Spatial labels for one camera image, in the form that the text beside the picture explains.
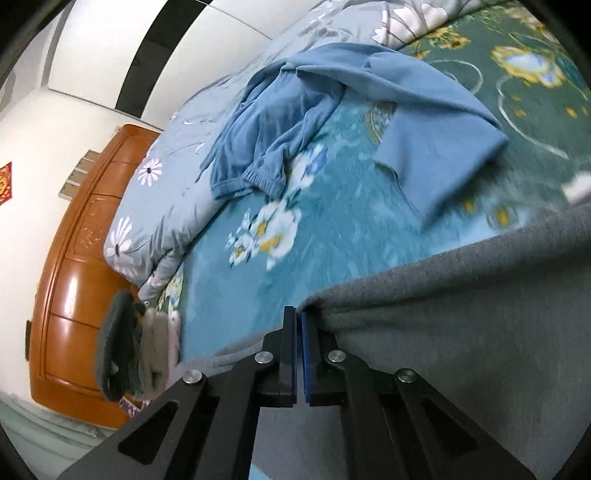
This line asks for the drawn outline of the dark grey sweatshirt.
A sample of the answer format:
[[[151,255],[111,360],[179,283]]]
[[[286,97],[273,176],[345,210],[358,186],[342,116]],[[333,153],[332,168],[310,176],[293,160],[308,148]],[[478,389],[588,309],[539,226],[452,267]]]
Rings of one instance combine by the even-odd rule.
[[[370,367],[409,367],[540,479],[554,477],[590,423],[590,208],[393,269],[305,232],[272,269],[224,252],[186,267],[184,364],[228,370],[315,306],[339,345]]]

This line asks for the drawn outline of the folded grey pink clothes stack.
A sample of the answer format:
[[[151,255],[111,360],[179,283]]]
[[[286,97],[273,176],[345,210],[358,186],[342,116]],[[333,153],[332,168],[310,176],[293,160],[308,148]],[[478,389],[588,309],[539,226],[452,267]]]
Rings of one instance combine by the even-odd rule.
[[[181,316],[161,312],[118,291],[99,329],[94,377],[106,400],[151,401],[179,363]]]

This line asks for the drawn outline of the orange wooden headboard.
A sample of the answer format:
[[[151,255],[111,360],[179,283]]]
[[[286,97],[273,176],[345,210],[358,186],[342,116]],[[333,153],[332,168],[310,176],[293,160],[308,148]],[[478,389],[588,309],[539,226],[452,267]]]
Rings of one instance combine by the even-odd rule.
[[[154,131],[122,126],[96,158],[57,229],[35,297],[28,342],[32,399],[53,411],[117,429],[129,417],[94,379],[100,324],[114,294],[137,289],[104,261],[125,188]]]

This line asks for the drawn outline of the teal floral blanket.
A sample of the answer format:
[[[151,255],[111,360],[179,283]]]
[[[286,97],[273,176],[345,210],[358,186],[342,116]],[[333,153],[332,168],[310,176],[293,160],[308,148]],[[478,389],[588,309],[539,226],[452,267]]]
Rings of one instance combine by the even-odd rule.
[[[305,232],[346,242],[346,222],[377,247],[371,266],[394,268],[526,226],[590,198],[590,89],[565,47],[530,5],[510,1],[470,14],[405,48],[475,92],[509,144],[439,217],[424,225],[365,139],[322,141],[288,170],[283,198],[226,202],[195,239],[160,298],[185,334],[185,270],[201,255],[272,269]]]

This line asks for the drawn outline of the light blue floral duvet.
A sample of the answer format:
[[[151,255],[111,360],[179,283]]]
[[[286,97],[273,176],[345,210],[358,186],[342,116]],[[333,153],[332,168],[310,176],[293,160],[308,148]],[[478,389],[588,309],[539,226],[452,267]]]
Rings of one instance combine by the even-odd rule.
[[[211,153],[246,83],[276,60],[324,44],[399,49],[484,1],[325,1],[242,70],[194,94],[175,112],[129,181],[104,244],[107,263],[154,302],[192,240],[221,207],[211,192]]]

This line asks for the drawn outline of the beige boxes on headboard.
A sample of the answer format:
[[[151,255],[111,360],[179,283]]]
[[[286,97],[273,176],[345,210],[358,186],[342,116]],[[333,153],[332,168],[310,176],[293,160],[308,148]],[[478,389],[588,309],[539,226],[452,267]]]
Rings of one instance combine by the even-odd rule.
[[[58,197],[66,201],[71,201],[78,193],[79,188],[84,183],[99,157],[99,152],[88,150],[66,178],[58,192]]]

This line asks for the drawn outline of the blue pants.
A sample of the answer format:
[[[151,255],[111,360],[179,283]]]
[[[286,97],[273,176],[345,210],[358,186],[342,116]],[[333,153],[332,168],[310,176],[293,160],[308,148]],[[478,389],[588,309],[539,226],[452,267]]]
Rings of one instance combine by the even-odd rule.
[[[299,155],[359,139],[424,222],[509,142],[473,93],[426,62],[381,46],[325,44],[252,76],[204,160],[211,194],[280,198]]]

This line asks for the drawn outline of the white black-striped wardrobe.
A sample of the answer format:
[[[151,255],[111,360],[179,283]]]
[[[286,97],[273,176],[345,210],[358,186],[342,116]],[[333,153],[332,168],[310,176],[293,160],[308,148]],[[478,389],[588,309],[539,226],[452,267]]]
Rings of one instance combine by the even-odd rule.
[[[50,89],[163,127],[199,89],[235,73],[313,1],[76,1]]]

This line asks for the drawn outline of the red wall decoration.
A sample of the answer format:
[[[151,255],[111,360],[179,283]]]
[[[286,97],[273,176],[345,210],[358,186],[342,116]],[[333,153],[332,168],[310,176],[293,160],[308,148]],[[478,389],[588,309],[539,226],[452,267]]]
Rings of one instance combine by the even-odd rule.
[[[0,205],[12,198],[12,163],[0,168]]]

